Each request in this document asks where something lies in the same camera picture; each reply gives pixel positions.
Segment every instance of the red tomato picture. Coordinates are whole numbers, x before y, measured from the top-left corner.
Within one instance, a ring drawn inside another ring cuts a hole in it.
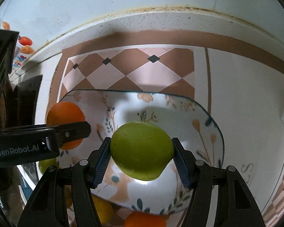
[[[23,46],[29,45],[31,46],[33,44],[33,41],[28,38],[28,37],[20,37],[18,39],[19,43],[22,44]]]

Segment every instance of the green fruit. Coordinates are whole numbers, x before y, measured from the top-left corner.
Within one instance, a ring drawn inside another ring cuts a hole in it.
[[[56,166],[57,168],[59,167],[55,158],[39,161],[39,170],[42,174],[44,174],[44,172],[50,166]]]
[[[158,126],[144,122],[122,125],[111,138],[111,156],[122,172],[150,181],[158,178],[173,158],[173,143]]]

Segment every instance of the lemon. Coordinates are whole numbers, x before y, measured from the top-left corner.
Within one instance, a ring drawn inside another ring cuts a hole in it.
[[[42,174],[44,174],[44,172],[50,166],[56,166],[57,168],[59,167],[55,158],[39,161],[39,170]]]
[[[173,143],[160,127],[130,122],[117,129],[111,138],[111,156],[130,177],[151,181],[160,176],[173,158]]]
[[[93,198],[93,202],[101,224],[105,224],[110,221],[115,214],[112,204],[95,195],[91,195],[91,197]]]

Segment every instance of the screw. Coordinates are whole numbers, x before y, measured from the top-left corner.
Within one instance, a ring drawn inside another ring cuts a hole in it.
[[[48,168],[48,171],[51,173],[51,172],[54,172],[55,171],[55,167],[54,166],[50,166],[49,168]]]
[[[197,166],[203,166],[204,165],[204,161],[198,159],[198,160],[196,160],[196,165]]]
[[[83,159],[80,161],[81,166],[86,166],[88,164],[88,161],[86,159]]]
[[[231,172],[235,172],[236,171],[236,168],[234,166],[229,166],[228,169],[231,171]]]

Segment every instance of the floral plate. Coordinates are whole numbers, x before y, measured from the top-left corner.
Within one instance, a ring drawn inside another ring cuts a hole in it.
[[[73,90],[62,101],[73,102],[91,125],[91,134],[72,150],[61,150],[61,168],[70,167],[98,149],[107,136],[131,121],[153,123],[171,138],[178,137],[183,147],[197,159],[222,167],[224,141],[217,124],[195,101],[158,93],[103,90]],[[172,161],[153,181],[133,179],[111,159],[103,182],[93,194],[118,205],[152,214],[172,214],[185,210],[192,195],[179,178]]]

